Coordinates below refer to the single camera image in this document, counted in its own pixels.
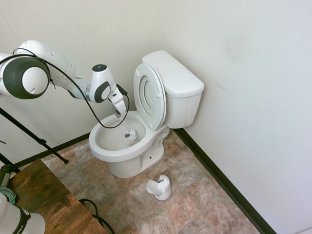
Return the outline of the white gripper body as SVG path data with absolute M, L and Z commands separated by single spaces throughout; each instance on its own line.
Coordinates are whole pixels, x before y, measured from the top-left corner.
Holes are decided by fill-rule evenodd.
M 110 92 L 108 99 L 119 113 L 124 113 L 126 111 L 123 94 L 120 92 L 118 86 Z

